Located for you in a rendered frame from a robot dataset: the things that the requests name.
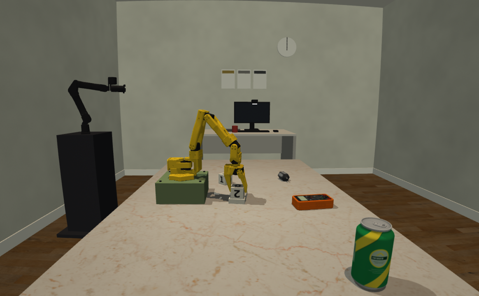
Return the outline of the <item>orange digital multimeter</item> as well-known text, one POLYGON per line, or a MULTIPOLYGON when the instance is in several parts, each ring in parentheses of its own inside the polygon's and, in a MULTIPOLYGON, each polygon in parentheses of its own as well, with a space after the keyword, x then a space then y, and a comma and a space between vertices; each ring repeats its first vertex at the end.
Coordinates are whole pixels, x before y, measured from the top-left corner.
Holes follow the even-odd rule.
POLYGON ((292 205, 297 210, 333 208, 333 198, 327 194, 308 194, 292 196, 292 205))

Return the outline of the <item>green drink can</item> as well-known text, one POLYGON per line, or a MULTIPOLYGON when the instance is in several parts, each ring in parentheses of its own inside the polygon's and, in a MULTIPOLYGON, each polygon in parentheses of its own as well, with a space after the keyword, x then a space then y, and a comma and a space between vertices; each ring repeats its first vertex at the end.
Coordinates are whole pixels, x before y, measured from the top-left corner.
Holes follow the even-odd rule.
POLYGON ((395 238, 391 229, 391 223, 376 217, 362 218, 356 228, 351 275, 363 288, 387 285, 395 238))

